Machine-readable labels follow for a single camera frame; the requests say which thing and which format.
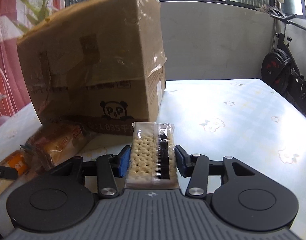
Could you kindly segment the bread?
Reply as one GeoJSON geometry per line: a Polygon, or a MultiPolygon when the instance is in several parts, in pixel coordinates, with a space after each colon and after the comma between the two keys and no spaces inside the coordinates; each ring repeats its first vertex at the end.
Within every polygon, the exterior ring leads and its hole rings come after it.
{"type": "Polygon", "coordinates": [[[21,147],[50,170],[75,156],[90,138],[79,125],[51,123],[42,125],[21,147]]]}

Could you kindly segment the orange snack packet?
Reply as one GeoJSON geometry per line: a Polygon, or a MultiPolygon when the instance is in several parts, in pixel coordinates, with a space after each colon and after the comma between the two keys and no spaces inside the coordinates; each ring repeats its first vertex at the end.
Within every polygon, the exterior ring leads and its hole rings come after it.
{"type": "Polygon", "coordinates": [[[0,195],[29,170],[23,150],[16,150],[0,162],[0,195]]]}

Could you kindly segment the black exercise bike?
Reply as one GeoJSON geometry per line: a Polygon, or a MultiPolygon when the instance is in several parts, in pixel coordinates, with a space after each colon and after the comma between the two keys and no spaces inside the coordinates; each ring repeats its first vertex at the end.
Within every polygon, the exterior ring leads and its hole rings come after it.
{"type": "Polygon", "coordinates": [[[261,78],[306,117],[306,80],[289,50],[292,38],[285,32],[276,33],[277,45],[263,59],[261,78]]]}

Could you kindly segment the brown cardboard box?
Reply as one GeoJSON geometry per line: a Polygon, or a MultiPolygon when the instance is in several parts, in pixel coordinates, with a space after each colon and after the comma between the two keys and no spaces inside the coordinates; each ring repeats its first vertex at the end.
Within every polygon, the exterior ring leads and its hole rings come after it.
{"type": "Polygon", "coordinates": [[[157,0],[90,0],[62,9],[18,39],[42,124],[70,122],[131,135],[157,119],[166,56],[157,0]]]}

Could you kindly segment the cracker packet clear wrapper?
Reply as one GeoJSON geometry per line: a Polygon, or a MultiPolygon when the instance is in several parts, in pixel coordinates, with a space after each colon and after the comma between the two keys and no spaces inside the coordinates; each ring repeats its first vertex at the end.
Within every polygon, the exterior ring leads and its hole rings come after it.
{"type": "Polygon", "coordinates": [[[178,189],[174,126],[156,122],[134,122],[127,189],[178,189]]]}

